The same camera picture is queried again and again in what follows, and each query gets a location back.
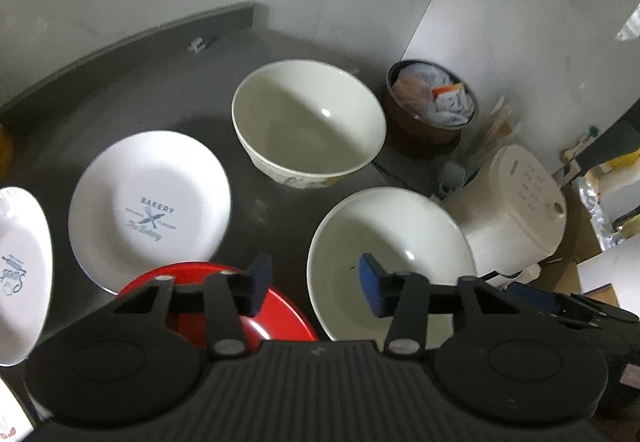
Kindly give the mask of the plain white bowl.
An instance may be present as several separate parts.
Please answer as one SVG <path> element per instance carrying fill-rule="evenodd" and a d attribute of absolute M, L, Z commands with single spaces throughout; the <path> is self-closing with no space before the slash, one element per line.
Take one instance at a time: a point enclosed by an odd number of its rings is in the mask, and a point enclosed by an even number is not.
<path fill-rule="evenodd" d="M 332 340 L 384 344 L 390 319 L 375 317 L 361 290 L 357 263 L 370 253 L 389 273 L 419 273 L 430 283 L 454 285 L 474 276 L 465 235 L 430 199 L 407 189 L 358 191 L 335 206 L 311 240 L 307 288 L 318 320 Z"/>

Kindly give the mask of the white Bakery plate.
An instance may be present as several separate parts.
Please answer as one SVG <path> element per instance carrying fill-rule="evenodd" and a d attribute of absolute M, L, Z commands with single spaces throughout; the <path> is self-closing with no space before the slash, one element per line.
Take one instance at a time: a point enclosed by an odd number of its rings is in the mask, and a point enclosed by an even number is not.
<path fill-rule="evenodd" d="M 212 258 L 230 215 L 230 184 L 213 151 L 181 133 L 149 131 L 113 144 L 85 169 L 68 235 L 81 269 L 116 295 L 151 269 Z"/>

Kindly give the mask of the white bowl with printed base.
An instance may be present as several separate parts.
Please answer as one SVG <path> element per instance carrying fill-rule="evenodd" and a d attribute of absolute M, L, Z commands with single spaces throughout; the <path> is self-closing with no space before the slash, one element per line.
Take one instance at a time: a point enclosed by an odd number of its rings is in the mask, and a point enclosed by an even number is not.
<path fill-rule="evenodd" d="M 234 92 L 231 118 L 254 167 L 296 189 L 325 188 L 359 171 L 386 137 L 383 109 L 367 85 L 307 59 L 250 73 Z"/>

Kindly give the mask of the white Sweet plate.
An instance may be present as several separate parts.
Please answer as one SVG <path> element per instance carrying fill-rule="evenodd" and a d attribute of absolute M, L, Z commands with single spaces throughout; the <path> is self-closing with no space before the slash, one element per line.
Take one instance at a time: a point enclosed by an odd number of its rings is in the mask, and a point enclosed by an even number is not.
<path fill-rule="evenodd" d="M 32 352 L 46 322 L 53 283 L 50 229 L 37 199 L 19 187 L 1 189 L 1 365 Z"/>

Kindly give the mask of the white rice cooker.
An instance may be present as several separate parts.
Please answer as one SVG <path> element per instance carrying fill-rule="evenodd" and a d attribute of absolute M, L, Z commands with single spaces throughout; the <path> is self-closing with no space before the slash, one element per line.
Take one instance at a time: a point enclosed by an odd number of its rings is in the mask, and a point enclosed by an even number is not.
<path fill-rule="evenodd" d="M 500 148 L 444 201 L 472 251 L 475 272 L 511 279 L 559 246 L 566 203 L 558 184 L 520 145 Z"/>

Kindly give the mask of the dark bowl with sachets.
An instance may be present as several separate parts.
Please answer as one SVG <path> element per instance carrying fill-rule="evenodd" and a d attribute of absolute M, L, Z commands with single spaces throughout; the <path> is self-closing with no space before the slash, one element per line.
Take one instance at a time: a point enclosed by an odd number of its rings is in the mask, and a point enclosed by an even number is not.
<path fill-rule="evenodd" d="M 382 103 L 390 127 L 403 139 L 433 146 L 457 142 L 478 110 L 472 90 L 454 72 L 417 59 L 390 66 Z"/>

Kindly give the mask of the chopsticks bundle in holder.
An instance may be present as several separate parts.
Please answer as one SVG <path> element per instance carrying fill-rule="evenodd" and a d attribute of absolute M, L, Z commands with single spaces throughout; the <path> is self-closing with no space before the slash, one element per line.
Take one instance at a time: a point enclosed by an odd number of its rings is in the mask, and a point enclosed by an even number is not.
<path fill-rule="evenodd" d="M 474 174 L 502 146 L 512 141 L 522 128 L 518 114 L 502 95 L 488 120 L 473 135 L 462 157 L 466 173 Z"/>

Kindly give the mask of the small white clip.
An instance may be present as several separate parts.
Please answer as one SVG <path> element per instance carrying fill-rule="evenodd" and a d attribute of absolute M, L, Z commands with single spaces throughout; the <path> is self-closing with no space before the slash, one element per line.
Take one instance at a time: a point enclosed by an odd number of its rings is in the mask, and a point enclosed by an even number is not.
<path fill-rule="evenodd" d="M 206 49 L 206 42 L 204 38 L 194 38 L 194 40 L 189 44 L 188 50 L 191 53 L 198 54 L 203 52 Z"/>

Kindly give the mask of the orange juice bottle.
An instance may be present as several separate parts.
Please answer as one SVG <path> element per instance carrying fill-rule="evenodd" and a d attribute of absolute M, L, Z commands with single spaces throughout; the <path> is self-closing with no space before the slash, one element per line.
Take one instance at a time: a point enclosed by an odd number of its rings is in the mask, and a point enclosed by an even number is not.
<path fill-rule="evenodd" d="M 0 179 L 3 180 L 10 171 L 14 159 L 14 142 L 3 125 L 0 125 Z"/>

